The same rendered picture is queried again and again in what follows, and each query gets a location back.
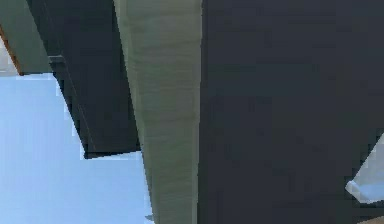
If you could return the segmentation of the white angular object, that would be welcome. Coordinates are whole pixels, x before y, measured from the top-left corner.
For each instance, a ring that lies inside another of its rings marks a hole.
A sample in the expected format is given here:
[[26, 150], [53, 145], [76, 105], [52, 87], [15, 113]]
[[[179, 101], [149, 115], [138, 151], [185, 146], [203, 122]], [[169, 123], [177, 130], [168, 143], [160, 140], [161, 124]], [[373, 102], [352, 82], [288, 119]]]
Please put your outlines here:
[[384, 201], [384, 133], [359, 168], [345, 190], [359, 203], [372, 204]]

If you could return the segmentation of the dark grey tall cupboard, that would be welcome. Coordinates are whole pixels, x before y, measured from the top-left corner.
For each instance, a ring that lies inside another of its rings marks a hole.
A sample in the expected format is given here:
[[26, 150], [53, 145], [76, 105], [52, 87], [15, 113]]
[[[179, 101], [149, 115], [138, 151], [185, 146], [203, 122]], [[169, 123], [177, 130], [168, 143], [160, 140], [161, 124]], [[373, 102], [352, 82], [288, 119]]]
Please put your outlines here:
[[384, 134], [384, 0], [203, 0], [198, 224], [358, 224]]

